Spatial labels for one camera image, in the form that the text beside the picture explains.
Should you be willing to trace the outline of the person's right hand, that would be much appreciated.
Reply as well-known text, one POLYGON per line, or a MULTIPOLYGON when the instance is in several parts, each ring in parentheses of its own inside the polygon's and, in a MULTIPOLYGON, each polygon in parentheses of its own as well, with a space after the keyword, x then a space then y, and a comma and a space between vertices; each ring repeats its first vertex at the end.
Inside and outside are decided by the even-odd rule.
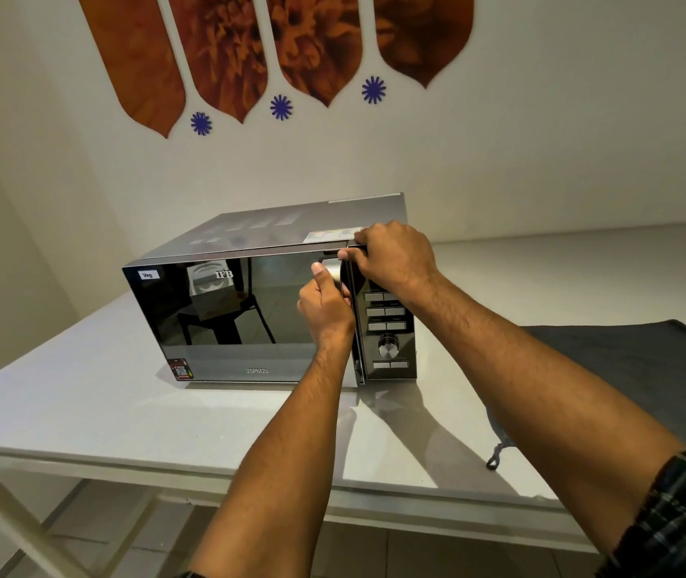
POLYGON ((369 271, 360 273, 407 307, 415 307, 434 291, 441 273, 422 232, 393 220, 358 231, 355 242, 367 250, 370 263, 369 271))

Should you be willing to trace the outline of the person's left hand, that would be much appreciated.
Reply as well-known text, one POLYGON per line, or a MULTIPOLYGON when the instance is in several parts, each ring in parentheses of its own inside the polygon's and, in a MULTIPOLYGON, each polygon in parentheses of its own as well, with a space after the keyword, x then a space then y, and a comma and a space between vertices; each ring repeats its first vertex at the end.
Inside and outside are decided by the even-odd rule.
POLYGON ((355 316, 351 296, 345 285, 340 284, 339 289, 338 299, 322 299, 313 275, 299 292, 298 311, 318 349, 350 349, 352 345, 355 316))

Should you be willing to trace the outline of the black mirrored microwave oven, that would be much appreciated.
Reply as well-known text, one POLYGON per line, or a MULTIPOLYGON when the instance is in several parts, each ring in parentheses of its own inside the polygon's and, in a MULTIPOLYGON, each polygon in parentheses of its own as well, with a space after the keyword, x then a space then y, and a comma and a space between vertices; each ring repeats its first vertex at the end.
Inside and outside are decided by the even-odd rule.
POLYGON ((403 193, 223 213, 122 272, 172 375, 186 385, 293 385, 315 349, 296 308, 322 263, 351 294, 346 388, 417 378, 415 320, 338 251, 378 222, 407 222, 403 193))

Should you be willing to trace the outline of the person's right forearm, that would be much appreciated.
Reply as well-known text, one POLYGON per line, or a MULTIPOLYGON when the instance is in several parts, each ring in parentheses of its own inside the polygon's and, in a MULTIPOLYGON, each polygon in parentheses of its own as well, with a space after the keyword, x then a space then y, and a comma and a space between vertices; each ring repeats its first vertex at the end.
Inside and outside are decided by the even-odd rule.
POLYGON ((388 288, 451 354, 595 548, 610 553, 685 446, 606 381, 436 268, 400 273, 388 288))

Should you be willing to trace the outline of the person's left forearm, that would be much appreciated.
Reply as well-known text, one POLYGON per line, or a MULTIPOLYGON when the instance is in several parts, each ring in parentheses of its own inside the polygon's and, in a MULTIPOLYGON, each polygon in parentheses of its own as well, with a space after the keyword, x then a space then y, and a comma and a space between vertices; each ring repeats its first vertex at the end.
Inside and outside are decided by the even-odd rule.
POLYGON ((341 334, 319 339, 309 369, 245 455, 177 578, 310 578, 350 347, 341 334))

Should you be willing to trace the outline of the dark grey cloth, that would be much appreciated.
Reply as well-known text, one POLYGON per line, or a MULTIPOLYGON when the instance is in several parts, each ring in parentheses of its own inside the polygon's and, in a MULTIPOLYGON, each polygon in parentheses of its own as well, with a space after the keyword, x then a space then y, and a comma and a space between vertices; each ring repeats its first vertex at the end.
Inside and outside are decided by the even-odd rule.
POLYGON ((631 399, 686 445, 686 324, 526 326, 631 399))

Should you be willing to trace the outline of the dark plaid shirt sleeve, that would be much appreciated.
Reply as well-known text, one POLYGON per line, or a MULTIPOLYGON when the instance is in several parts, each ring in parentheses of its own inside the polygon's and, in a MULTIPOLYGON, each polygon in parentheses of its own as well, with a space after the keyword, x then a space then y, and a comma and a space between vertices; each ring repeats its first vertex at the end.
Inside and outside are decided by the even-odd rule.
POLYGON ((686 450, 658 473, 595 578, 686 578, 686 450))

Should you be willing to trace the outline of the orange petal wall panel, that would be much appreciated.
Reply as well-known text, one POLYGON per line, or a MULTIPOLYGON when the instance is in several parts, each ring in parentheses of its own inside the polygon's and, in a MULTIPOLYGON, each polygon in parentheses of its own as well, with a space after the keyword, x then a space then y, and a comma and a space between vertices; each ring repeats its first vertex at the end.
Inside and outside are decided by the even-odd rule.
POLYGON ((427 88, 466 47, 475 0, 373 0, 383 61, 427 88))
POLYGON ((329 107, 363 55, 358 0, 266 0, 280 70, 329 107))
POLYGON ((120 106, 168 138, 186 92, 158 0, 78 1, 120 106))
POLYGON ((268 83, 253 0, 168 1, 196 90, 244 123, 268 83))

